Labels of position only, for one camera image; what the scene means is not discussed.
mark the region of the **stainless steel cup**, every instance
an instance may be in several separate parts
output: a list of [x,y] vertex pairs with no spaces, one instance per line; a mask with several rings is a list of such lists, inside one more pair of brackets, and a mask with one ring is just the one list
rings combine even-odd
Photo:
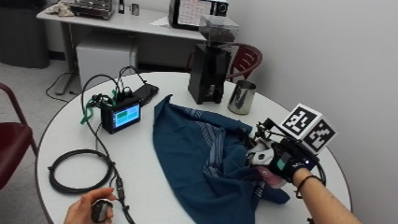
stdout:
[[256,84],[248,80],[240,80],[229,100],[228,109],[236,114],[249,114],[256,94]]

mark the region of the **wristband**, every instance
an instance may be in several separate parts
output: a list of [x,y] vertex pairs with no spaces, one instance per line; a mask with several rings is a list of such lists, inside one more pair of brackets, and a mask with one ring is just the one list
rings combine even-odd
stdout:
[[299,185],[299,187],[297,187],[297,191],[296,191],[296,198],[297,198],[297,199],[303,199],[303,197],[299,195],[299,192],[300,192],[300,190],[301,190],[304,184],[307,183],[307,181],[308,181],[311,178],[316,178],[320,182],[323,182],[321,179],[320,179],[320,177],[317,177],[316,175],[309,175],[307,178],[304,178],[304,180],[301,181],[301,183],[300,183],[300,185]]

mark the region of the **monitor screen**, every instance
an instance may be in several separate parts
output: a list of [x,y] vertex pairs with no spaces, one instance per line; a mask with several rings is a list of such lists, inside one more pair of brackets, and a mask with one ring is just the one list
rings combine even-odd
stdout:
[[122,127],[128,122],[140,117],[140,104],[132,105],[127,109],[119,111],[114,115],[115,128]]

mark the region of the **wrist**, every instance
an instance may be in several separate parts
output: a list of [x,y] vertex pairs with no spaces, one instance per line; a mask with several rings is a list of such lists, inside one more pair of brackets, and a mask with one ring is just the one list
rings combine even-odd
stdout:
[[313,175],[313,173],[307,168],[300,168],[295,172],[293,184],[299,186],[301,181],[311,175]]

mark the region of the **blue cloth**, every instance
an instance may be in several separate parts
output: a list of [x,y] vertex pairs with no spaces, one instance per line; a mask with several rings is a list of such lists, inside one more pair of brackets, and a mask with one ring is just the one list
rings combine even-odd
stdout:
[[[237,130],[249,133],[252,127],[172,105],[171,97],[155,109],[153,143],[180,204],[199,224],[255,223],[259,199],[268,196],[257,170],[245,165],[247,148],[237,138]],[[288,200],[276,194],[276,203]]]

